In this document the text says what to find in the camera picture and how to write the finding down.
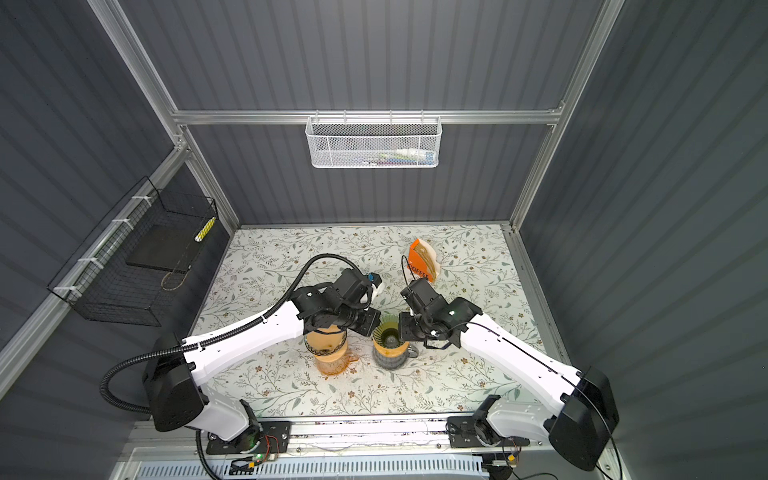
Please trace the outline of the grey glass dripper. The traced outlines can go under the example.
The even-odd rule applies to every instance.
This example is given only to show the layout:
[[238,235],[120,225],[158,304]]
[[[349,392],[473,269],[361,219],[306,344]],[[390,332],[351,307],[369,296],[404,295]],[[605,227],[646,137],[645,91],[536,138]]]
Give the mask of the grey glass dripper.
[[306,349],[322,362],[339,360],[348,350],[348,333],[337,326],[311,331],[304,336]]

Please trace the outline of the green glass dripper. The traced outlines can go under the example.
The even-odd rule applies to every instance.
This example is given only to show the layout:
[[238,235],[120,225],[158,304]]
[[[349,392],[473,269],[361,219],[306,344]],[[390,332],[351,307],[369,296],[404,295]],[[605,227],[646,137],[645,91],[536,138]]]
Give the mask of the green glass dripper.
[[399,320],[395,316],[385,317],[372,334],[374,348],[385,356],[396,356],[406,351],[409,342],[402,340]]

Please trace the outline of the orange glass carafe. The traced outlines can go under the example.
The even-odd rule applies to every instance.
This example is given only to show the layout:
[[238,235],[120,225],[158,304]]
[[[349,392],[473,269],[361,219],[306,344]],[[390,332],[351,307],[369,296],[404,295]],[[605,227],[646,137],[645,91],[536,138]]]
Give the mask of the orange glass carafe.
[[344,372],[351,363],[357,362],[359,356],[348,348],[338,352],[315,357],[315,366],[324,376],[336,376]]

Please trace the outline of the grey glass carafe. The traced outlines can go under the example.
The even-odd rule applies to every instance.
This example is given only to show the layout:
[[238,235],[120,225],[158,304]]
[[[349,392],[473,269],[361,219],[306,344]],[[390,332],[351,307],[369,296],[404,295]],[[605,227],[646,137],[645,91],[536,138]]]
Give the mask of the grey glass carafe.
[[386,370],[396,370],[401,368],[408,360],[415,359],[419,356],[417,349],[407,349],[402,354],[394,357],[388,357],[374,349],[372,351],[372,358],[377,366]]

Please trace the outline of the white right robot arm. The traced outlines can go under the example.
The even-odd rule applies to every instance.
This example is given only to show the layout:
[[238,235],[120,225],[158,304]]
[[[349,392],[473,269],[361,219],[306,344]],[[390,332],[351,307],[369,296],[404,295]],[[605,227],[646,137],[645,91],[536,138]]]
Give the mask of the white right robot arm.
[[401,295],[409,307],[398,317],[402,340],[420,340],[432,349],[462,348],[518,381],[537,400],[536,406],[515,407],[498,394],[488,395],[472,415],[479,442],[547,442],[571,465],[584,471],[597,467],[620,420],[605,374],[581,371],[538,351],[469,300],[447,301],[424,278]]

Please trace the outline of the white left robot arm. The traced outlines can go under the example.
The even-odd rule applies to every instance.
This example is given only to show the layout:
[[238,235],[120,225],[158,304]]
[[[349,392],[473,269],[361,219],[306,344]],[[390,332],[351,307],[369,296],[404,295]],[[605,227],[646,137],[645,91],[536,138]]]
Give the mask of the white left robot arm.
[[228,327],[178,340],[170,335],[155,348],[190,347],[148,362],[142,378],[155,429],[183,427],[213,434],[225,442],[259,431],[245,401],[235,402],[208,382],[256,353],[283,341],[332,326],[369,336],[381,312],[371,303],[382,284],[377,273],[346,268],[336,281],[297,287],[276,310],[267,310]]

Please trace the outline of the orange coffee filter box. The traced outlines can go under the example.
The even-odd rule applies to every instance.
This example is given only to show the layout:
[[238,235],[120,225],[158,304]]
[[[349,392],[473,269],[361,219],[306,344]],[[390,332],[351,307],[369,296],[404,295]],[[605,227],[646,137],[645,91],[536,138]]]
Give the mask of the orange coffee filter box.
[[434,248],[425,240],[417,238],[408,250],[409,270],[429,282],[435,283],[441,266],[437,260],[437,253]]

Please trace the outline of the yellow marker pen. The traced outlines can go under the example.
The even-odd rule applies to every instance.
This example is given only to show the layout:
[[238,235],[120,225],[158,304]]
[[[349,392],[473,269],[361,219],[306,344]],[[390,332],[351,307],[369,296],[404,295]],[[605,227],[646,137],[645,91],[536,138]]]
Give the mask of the yellow marker pen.
[[194,241],[196,243],[202,243],[206,238],[206,236],[208,235],[208,233],[215,226],[216,221],[217,221],[217,218],[215,216],[212,216],[210,219],[208,219],[206,223],[200,228],[200,230],[195,235]]

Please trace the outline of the black flat pad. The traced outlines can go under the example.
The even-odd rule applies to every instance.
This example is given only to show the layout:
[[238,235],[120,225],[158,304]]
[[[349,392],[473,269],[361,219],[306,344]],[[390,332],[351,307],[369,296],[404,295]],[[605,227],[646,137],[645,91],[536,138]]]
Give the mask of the black flat pad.
[[191,230],[153,225],[128,254],[125,263],[164,272],[185,274],[202,249]]

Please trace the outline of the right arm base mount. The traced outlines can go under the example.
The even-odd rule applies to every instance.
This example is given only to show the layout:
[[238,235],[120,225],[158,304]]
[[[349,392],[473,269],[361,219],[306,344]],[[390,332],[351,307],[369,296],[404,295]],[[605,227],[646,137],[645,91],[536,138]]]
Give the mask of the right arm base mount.
[[455,449],[481,447],[527,447],[531,444],[528,438],[509,437],[502,439],[492,433],[489,428],[477,427],[471,416],[449,416],[446,420],[446,431],[449,443]]

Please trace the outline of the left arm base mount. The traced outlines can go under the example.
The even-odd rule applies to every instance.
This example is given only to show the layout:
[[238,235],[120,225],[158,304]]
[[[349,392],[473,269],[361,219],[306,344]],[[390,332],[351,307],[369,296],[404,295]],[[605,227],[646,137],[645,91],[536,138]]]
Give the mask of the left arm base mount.
[[233,440],[224,441],[207,435],[205,453],[208,455],[282,454],[286,453],[293,424],[285,420],[259,420]]

